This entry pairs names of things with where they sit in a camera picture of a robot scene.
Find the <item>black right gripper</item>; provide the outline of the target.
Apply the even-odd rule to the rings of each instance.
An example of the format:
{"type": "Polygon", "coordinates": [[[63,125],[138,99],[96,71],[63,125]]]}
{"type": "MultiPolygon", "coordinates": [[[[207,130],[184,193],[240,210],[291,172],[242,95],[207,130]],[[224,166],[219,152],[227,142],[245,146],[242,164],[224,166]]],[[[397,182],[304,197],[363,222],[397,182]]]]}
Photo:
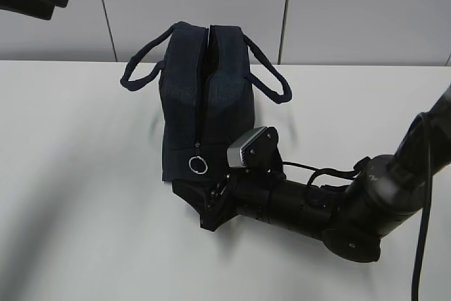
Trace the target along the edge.
{"type": "Polygon", "coordinates": [[[258,171],[233,171],[216,186],[212,182],[174,180],[173,193],[200,216],[201,228],[216,231],[238,215],[266,221],[271,178],[258,171]]]}

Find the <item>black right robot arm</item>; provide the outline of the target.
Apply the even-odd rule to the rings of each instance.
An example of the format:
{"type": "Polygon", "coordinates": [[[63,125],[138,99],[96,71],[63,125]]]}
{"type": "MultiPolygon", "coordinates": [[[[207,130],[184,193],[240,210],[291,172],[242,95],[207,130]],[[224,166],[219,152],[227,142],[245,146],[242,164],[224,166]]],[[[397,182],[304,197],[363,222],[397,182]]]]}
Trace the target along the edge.
{"type": "Polygon", "coordinates": [[[288,180],[273,127],[243,134],[227,158],[230,172],[216,183],[173,181],[173,192],[199,214],[203,229],[243,215],[320,240],[344,259],[375,262],[383,237],[418,211],[430,211],[432,178],[450,163],[450,93],[414,119],[393,155],[363,158],[351,171],[314,171],[349,185],[288,180]]]}

